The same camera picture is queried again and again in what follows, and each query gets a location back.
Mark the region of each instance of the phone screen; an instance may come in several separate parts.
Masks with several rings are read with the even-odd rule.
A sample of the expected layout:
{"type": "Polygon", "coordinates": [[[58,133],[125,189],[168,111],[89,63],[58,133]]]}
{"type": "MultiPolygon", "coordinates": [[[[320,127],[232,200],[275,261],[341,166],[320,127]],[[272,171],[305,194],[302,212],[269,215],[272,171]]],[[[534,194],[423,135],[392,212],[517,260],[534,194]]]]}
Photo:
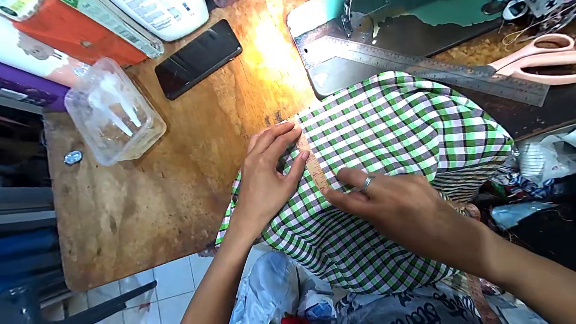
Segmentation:
{"type": "Polygon", "coordinates": [[[174,100],[241,52],[230,24],[222,19],[154,70],[164,95],[174,100]]]}

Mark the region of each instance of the hand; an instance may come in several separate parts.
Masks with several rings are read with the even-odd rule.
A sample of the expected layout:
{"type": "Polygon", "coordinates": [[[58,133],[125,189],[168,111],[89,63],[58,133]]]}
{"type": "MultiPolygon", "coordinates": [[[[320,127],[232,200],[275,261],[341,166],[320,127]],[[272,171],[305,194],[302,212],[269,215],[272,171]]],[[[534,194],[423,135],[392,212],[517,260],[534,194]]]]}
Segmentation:
{"type": "Polygon", "coordinates": [[[309,151],[300,152],[286,176],[276,170],[280,155],[301,133],[301,129],[294,128],[294,123],[286,122],[250,138],[248,156],[242,166],[240,194],[231,222],[245,226],[244,231],[253,239],[292,197],[302,178],[309,151]]]}
{"type": "MultiPolygon", "coordinates": [[[[444,262],[470,273],[490,271],[482,253],[493,234],[482,223],[458,214],[421,175],[370,174],[365,190],[349,194],[328,189],[323,194],[337,208],[372,223],[389,239],[421,257],[444,262]]],[[[362,187],[368,174],[344,168],[338,181],[362,187]]]]}

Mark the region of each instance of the purple object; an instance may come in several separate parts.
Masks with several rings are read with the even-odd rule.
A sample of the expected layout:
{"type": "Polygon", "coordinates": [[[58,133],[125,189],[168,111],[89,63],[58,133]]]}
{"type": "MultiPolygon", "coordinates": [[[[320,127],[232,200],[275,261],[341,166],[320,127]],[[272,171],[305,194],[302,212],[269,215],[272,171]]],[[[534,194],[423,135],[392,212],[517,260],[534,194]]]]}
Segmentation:
{"type": "Polygon", "coordinates": [[[46,107],[51,111],[66,111],[64,96],[67,86],[0,63],[0,96],[46,107]]]}

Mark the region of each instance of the green fabric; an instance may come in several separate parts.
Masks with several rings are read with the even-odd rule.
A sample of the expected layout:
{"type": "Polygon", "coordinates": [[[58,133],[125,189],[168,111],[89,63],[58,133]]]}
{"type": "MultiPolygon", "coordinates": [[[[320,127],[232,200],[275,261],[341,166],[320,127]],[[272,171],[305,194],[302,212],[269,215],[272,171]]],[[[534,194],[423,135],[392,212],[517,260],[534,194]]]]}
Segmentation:
{"type": "MultiPolygon", "coordinates": [[[[384,72],[297,114],[302,133],[333,189],[343,167],[388,175],[422,174],[455,201],[468,200],[504,161],[513,143],[475,103],[436,82],[384,72]]],[[[296,147],[279,161],[286,174],[296,147]]],[[[218,233],[220,244],[240,192],[241,175],[218,233]]],[[[366,221],[331,206],[308,170],[296,194],[262,232],[322,279],[358,293],[393,293],[455,272],[388,240],[366,221]]]]}

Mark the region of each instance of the pink scissors handle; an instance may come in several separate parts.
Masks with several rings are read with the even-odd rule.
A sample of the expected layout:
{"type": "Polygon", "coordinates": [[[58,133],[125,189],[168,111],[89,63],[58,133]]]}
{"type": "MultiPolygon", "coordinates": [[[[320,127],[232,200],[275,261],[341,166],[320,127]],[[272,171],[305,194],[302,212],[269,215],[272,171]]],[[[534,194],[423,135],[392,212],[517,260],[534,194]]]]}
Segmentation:
{"type": "Polygon", "coordinates": [[[504,76],[513,76],[524,80],[550,85],[576,83],[576,74],[569,74],[565,76],[547,76],[541,74],[526,73],[522,71],[522,68],[524,67],[568,65],[568,64],[576,64],[576,50],[527,56],[511,64],[506,65],[505,67],[497,71],[497,74],[502,74],[504,76]]]}
{"type": "Polygon", "coordinates": [[[496,71],[500,71],[500,69],[503,69],[505,66],[526,56],[541,53],[564,52],[573,50],[574,50],[574,39],[572,37],[569,37],[564,34],[546,34],[537,37],[535,40],[530,42],[530,44],[526,45],[520,50],[506,56],[505,58],[492,62],[488,65],[493,67],[496,71]],[[538,46],[539,43],[555,43],[561,45],[561,47],[558,48],[539,47],[538,46]]]}

